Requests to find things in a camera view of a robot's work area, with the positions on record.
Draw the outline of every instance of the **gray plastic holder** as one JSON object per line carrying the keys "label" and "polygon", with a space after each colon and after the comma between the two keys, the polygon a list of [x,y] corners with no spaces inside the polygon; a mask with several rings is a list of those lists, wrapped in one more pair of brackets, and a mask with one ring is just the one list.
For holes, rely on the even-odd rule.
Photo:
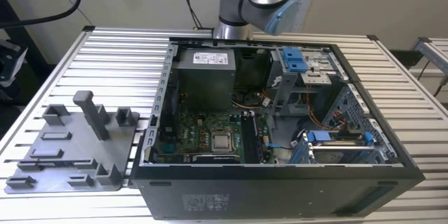
{"label": "gray plastic holder", "polygon": [[75,94],[83,113],[69,113],[61,104],[48,106],[47,124],[7,179],[8,194],[121,188],[139,113],[131,108],[107,113],[92,97],[91,91]]}

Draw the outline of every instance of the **green circuit board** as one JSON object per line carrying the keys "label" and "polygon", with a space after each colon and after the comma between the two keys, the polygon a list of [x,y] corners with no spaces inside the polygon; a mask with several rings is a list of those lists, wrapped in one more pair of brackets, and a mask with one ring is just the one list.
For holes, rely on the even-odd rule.
{"label": "green circuit board", "polygon": [[[239,114],[203,114],[181,113],[177,128],[177,141],[175,143],[159,143],[157,149],[161,150],[160,163],[189,163],[195,155],[237,155],[244,163],[244,144],[241,139],[241,116]],[[264,116],[257,117],[257,130],[260,140],[269,136]],[[231,152],[213,152],[213,134],[228,134],[232,141]]]}

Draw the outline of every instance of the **metal rail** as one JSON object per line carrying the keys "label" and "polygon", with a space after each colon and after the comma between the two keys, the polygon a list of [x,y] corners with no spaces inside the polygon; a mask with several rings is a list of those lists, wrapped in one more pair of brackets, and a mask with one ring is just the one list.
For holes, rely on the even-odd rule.
{"label": "metal rail", "polygon": [[[51,103],[72,102],[77,90],[92,90],[93,102],[108,111],[129,106],[141,114],[135,143],[148,124],[169,37],[211,37],[209,31],[96,28],[80,35],[24,113],[0,141],[0,220],[33,223],[153,222],[139,190],[116,192],[8,195],[5,178],[16,170],[44,125]],[[427,180],[365,219],[327,219],[325,223],[448,222],[448,112],[407,72],[379,41],[367,36],[255,33],[256,40],[337,44],[369,91]],[[132,159],[128,163],[131,172]],[[241,220],[237,223],[292,223],[304,220]],[[321,223],[323,220],[307,220]]]}
{"label": "metal rail", "polygon": [[421,52],[448,75],[448,39],[419,38],[413,50]]}

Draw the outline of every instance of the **power supply label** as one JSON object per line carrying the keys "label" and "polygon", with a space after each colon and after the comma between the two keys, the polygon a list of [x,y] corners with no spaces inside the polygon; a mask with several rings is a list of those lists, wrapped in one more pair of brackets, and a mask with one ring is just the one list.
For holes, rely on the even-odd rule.
{"label": "power supply label", "polygon": [[229,63],[227,54],[217,52],[196,52],[193,55],[193,64],[227,65]]}

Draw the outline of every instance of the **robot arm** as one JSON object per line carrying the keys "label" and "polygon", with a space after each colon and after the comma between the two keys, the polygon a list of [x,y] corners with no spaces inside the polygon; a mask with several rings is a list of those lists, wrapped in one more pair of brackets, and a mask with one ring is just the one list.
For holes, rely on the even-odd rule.
{"label": "robot arm", "polygon": [[296,0],[220,0],[213,37],[252,39],[249,24],[277,36],[291,27],[297,11]]}

